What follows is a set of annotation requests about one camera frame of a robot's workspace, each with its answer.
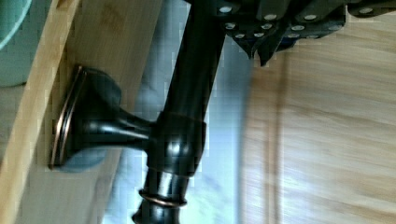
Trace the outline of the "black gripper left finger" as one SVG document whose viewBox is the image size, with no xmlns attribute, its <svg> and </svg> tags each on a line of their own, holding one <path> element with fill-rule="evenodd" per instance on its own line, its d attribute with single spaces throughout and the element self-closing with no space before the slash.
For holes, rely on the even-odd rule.
<svg viewBox="0 0 396 224">
<path fill-rule="evenodd" d="M 278 51 L 290 24 L 292 0 L 214 0 L 215 17 L 225 34 L 261 66 Z"/>
</svg>

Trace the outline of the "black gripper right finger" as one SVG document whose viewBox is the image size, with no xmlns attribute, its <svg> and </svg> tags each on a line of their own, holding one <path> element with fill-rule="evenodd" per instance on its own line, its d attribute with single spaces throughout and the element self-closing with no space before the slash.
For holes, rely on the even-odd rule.
<svg viewBox="0 0 396 224">
<path fill-rule="evenodd" d="M 367 19 L 395 10 L 395 0 L 291 0 L 286 13 L 288 31 L 278 50 L 292 48 L 301 38 L 321 38 L 338 31 L 346 14 Z"/>
</svg>

